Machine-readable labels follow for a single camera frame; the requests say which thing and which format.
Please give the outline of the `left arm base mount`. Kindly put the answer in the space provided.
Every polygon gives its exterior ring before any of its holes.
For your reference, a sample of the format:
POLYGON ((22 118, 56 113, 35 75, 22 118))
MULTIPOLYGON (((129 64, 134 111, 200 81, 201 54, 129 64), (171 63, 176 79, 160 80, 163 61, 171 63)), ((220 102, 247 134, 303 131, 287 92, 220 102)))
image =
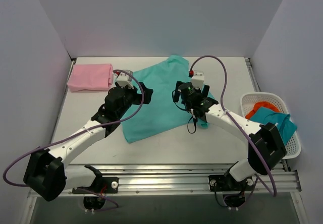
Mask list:
POLYGON ((101 177, 95 180, 90 187, 78 187, 72 190, 73 194, 92 194, 93 197, 83 197, 82 207, 85 212, 103 212, 119 208, 119 204, 109 198, 109 194, 117 194, 119 188, 118 177, 101 177))

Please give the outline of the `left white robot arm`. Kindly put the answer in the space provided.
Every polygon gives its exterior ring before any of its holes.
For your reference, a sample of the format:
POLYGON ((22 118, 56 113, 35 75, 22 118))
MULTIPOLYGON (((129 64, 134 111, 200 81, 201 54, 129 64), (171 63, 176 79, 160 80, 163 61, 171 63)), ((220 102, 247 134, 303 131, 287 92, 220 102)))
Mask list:
POLYGON ((107 185, 102 173, 86 164, 71 166, 70 163, 94 143, 109 136, 132 105, 149 104, 153 89, 139 84, 143 90, 116 85, 108 91, 104 104, 97 113, 70 136, 64 143, 31 154, 23 178, 24 183, 46 201, 56 199, 63 190, 84 188, 89 193, 98 193, 107 185))

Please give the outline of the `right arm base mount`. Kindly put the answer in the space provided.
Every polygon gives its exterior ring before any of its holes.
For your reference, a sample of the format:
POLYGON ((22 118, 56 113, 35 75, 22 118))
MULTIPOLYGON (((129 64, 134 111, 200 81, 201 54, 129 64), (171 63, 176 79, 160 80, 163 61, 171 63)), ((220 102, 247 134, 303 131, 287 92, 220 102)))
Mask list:
POLYGON ((255 182, 252 177, 248 177, 241 182, 235 181, 232 177, 225 175, 208 176, 209 189, 214 192, 217 204, 222 208, 238 211, 249 197, 246 192, 253 193, 255 182))

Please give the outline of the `mint green t shirt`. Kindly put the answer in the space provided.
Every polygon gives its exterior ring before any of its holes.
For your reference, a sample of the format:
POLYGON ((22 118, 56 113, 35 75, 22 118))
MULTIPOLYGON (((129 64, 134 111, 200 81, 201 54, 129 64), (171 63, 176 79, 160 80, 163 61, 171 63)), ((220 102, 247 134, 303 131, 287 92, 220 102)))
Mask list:
POLYGON ((121 123, 127 143, 188 124, 190 115, 178 109, 172 100, 176 82, 190 81, 188 71, 189 61, 172 55, 158 64, 133 73, 139 82, 153 89, 153 94, 149 104, 144 104, 134 117, 121 123))

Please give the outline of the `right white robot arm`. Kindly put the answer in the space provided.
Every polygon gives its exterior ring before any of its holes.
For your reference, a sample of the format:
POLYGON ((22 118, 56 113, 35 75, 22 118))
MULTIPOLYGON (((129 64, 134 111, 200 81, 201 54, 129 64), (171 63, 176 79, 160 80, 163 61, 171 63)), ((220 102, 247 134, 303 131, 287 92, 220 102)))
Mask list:
POLYGON ((254 174, 267 175, 287 151, 276 125, 253 122, 223 109, 218 101, 207 96, 208 89, 207 85, 198 90, 190 82, 178 81, 173 102, 181 100, 195 123, 204 121, 248 141, 248 157, 231 166, 224 177, 225 186, 236 190, 243 180, 254 174))

